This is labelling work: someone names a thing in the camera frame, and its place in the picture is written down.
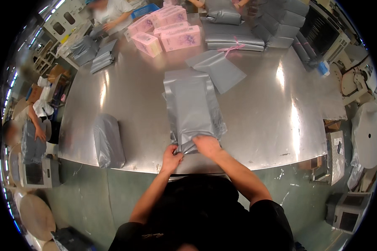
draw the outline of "person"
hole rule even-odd
[[[27,120],[31,121],[35,126],[35,140],[40,138],[42,142],[46,141],[46,133],[39,126],[40,118],[37,117],[32,104],[22,110],[14,119],[6,121],[2,127],[2,137],[4,143],[9,146],[14,146],[21,141],[22,130]]]
[[[116,250],[288,250],[292,231],[283,208],[261,180],[223,150],[216,138],[193,138],[198,151],[230,178],[190,175],[168,182],[183,160],[169,145],[161,171],[121,225],[109,248]],[[250,211],[239,202],[248,199]]]
[[[93,11],[95,25],[104,24],[103,30],[109,35],[129,26],[133,20],[133,7],[125,0],[85,0]]]
[[[204,8],[205,3],[201,3],[199,0],[188,0],[197,8]],[[241,13],[243,11],[243,6],[248,3],[250,0],[232,0],[233,5],[235,6],[236,10]]]

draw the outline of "black t-shirt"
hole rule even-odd
[[[226,178],[194,176],[169,182],[147,223],[121,225],[109,250],[169,251],[184,243],[199,250],[293,250],[292,231],[280,205],[260,200],[247,211],[238,198]]]

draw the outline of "concrete floor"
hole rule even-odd
[[[349,118],[352,110],[346,107]],[[333,192],[347,192],[351,173],[351,121],[343,121],[345,177],[333,186],[309,183],[310,170],[297,164],[254,171],[269,189],[275,202],[282,205],[296,241],[307,250],[337,250],[350,238],[325,223],[325,201]],[[60,187],[43,190],[58,228],[71,226],[88,237],[95,247],[108,250],[117,228],[128,221],[141,194],[154,174],[100,169],[61,160]],[[248,209],[249,202],[240,195]]]

